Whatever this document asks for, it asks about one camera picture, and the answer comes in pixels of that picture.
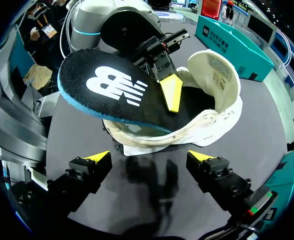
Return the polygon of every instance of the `black insole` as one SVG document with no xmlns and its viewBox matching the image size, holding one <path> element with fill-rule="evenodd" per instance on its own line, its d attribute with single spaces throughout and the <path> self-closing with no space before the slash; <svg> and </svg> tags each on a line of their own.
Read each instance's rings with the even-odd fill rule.
<svg viewBox="0 0 294 240">
<path fill-rule="evenodd" d="M 86 85 L 89 79 L 91 90 Z M 132 63 L 95 49 L 68 55 L 59 70 L 58 86 L 62 96 L 81 111 L 167 132 L 182 128 L 203 110 L 215 106 L 214 98 L 201 89 L 183 87 L 179 112 L 170 112 L 159 83 Z"/>
</svg>

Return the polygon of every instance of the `new balance logo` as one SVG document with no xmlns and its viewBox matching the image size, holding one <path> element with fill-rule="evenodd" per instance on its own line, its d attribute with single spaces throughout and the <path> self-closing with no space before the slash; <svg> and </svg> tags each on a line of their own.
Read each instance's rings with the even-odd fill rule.
<svg viewBox="0 0 294 240">
<path fill-rule="evenodd" d="M 141 101 L 143 92 L 146 91 L 148 86 L 147 84 L 138 80 L 136 84 L 133 85 L 131 76 L 109 66 L 98 67 L 95 74 L 95 77 L 91 77 L 87 80 L 86 86 L 89 90 L 115 100 L 119 100 L 120 96 L 124 95 L 127 103 L 140 106 L 138 102 Z"/>
</svg>

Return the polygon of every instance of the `teal booth sign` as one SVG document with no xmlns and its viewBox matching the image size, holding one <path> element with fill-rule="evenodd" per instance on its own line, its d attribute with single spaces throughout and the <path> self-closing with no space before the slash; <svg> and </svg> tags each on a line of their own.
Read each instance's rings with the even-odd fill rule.
<svg viewBox="0 0 294 240">
<path fill-rule="evenodd" d="M 265 223 L 263 230 L 270 228 L 279 219 L 294 197 L 294 151 L 283 157 L 265 186 L 277 192 L 278 198 L 263 217 Z"/>
<path fill-rule="evenodd" d="M 220 21 L 199 16 L 196 36 L 208 48 L 228 59 L 243 79 L 262 82 L 274 66 L 254 42 Z"/>
</svg>

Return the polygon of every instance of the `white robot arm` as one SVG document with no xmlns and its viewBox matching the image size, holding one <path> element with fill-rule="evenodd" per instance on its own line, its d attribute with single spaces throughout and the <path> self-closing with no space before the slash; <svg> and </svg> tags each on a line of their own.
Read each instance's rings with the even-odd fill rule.
<svg viewBox="0 0 294 240">
<path fill-rule="evenodd" d="M 67 6 L 69 12 L 66 29 L 72 23 L 72 36 L 67 39 L 71 51 L 94 48 L 100 41 L 100 29 L 108 16 L 116 9 L 131 7 L 160 27 L 161 21 L 152 8 L 143 0 L 74 0 Z"/>
</svg>

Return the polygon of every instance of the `white shoe upper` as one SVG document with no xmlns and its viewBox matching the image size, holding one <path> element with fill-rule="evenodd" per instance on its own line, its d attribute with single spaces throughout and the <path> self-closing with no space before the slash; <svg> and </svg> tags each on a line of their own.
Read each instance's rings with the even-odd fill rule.
<svg viewBox="0 0 294 240">
<path fill-rule="evenodd" d="M 213 96 L 215 109 L 202 111 L 183 128 L 170 134 L 104 119 L 110 135 L 123 144 L 125 156 L 154 153 L 177 144 L 208 146 L 238 122 L 243 105 L 240 79 L 226 58 L 211 50 L 196 52 L 189 57 L 188 68 L 177 69 L 177 76 L 182 80 L 183 87 L 201 88 Z"/>
</svg>

